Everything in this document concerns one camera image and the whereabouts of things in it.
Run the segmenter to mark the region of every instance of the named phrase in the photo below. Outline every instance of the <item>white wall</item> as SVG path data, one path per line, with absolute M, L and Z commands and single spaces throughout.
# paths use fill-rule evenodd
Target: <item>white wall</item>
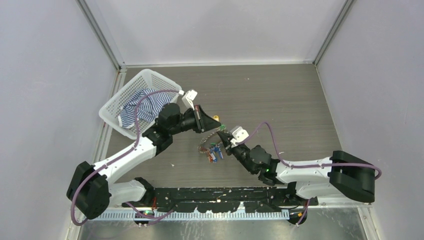
M 345 0 L 90 2 L 118 55 L 144 65 L 312 62 Z
M 74 0 L 2 1 L 0 55 L 0 239 L 65 239 L 116 71 Z
M 356 1 L 319 64 L 342 147 L 378 165 L 390 240 L 422 240 L 424 1 Z

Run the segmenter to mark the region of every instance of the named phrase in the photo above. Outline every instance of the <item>white linear rail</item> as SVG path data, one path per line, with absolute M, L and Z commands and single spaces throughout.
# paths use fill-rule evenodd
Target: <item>white linear rail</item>
M 165 215 L 165 212 L 154 211 L 155 217 Z M 235 212 L 212 213 L 210 211 L 201 213 L 195 212 L 173 212 L 162 221 L 219 221 L 219 220 L 288 220 L 289 211 L 282 209 L 281 212 L 253 212 L 246 213 L 244 209 L 238 209 Z M 132 209 L 109 210 L 104 211 L 93 221 L 151 221 L 147 218 L 136 217 L 136 212 Z

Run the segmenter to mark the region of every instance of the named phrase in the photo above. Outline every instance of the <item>white laundry basket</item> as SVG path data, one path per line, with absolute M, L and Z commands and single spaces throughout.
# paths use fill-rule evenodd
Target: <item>white laundry basket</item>
M 136 90 L 145 88 L 154 90 L 181 90 L 180 85 L 176 84 L 166 76 L 150 69 L 144 69 L 135 75 L 135 77 L 125 84 L 125 86 L 123 86 L 115 95 L 113 95 L 113 97 L 100 109 L 98 115 L 113 129 L 124 136 L 135 140 L 137 138 L 136 127 L 134 126 L 130 129 L 120 127 L 118 115 L 121 113 L 121 107 L 128 102 Z M 171 97 L 172 103 L 177 102 L 178 93 L 166 92 L 166 94 Z M 144 132 L 154 124 L 154 122 L 146 122 L 144 120 L 139 120 L 138 123 L 140 126 L 140 133 Z

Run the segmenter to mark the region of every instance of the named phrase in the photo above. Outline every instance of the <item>folded clothing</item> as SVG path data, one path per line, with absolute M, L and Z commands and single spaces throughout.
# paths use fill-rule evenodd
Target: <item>folded clothing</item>
M 141 98 L 154 91 L 151 88 L 137 89 L 128 102 L 121 107 L 122 111 L 118 116 L 119 126 L 126 129 L 132 128 L 135 124 L 134 113 L 137 103 Z M 162 107 L 169 102 L 171 102 L 171 97 L 165 92 L 152 94 L 140 103 L 137 118 L 151 123 L 158 117 Z

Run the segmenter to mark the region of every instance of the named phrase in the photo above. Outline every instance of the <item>white panel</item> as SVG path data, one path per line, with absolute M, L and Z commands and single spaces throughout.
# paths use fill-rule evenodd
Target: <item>white panel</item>
M 92 0 L 127 65 L 313 61 L 345 0 Z
M 76 1 L 0 5 L 0 238 L 62 240 L 116 71 Z
M 423 10 L 356 1 L 318 68 L 343 149 L 383 170 L 374 207 L 390 240 L 424 238 Z

